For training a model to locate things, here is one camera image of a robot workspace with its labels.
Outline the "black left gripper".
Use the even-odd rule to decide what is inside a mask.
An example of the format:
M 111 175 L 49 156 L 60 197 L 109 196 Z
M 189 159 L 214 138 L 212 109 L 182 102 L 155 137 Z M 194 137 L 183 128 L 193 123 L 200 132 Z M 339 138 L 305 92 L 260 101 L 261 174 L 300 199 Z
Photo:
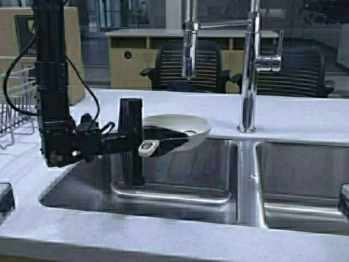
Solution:
M 127 144 L 121 154 L 121 176 L 126 186 L 143 186 L 143 162 L 139 147 L 144 140 L 160 140 L 160 145 L 150 157 L 160 157 L 181 147 L 189 141 L 189 136 L 158 126 L 142 127 L 142 100 L 140 98 L 122 98 L 119 105 L 118 132 L 124 136 Z

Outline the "robot base right corner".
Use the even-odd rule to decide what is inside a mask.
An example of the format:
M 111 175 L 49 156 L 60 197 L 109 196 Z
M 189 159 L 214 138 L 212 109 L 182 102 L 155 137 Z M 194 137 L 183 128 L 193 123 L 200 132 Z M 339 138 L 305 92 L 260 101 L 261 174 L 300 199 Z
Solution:
M 346 218 L 349 218 L 349 184 L 343 184 L 340 191 L 339 209 Z

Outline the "robot base left corner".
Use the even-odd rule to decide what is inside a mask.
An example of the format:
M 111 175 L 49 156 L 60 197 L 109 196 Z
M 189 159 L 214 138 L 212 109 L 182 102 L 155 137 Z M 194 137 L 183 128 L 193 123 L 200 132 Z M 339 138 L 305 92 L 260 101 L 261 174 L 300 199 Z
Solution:
M 11 184 L 1 183 L 1 222 L 15 209 L 14 192 Z

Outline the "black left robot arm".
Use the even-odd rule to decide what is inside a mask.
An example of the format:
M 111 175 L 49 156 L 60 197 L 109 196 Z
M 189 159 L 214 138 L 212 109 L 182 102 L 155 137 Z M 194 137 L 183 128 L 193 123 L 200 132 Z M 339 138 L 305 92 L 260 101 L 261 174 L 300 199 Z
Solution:
M 153 156 L 163 156 L 188 142 L 188 135 L 142 123 L 142 100 L 120 101 L 118 130 L 105 133 L 88 113 L 76 124 L 70 115 L 68 60 L 66 56 L 64 4 L 34 1 L 35 84 L 41 151 L 49 167 L 64 167 L 95 156 L 120 153 L 123 180 L 128 186 L 143 185 L 142 145 L 155 146 Z

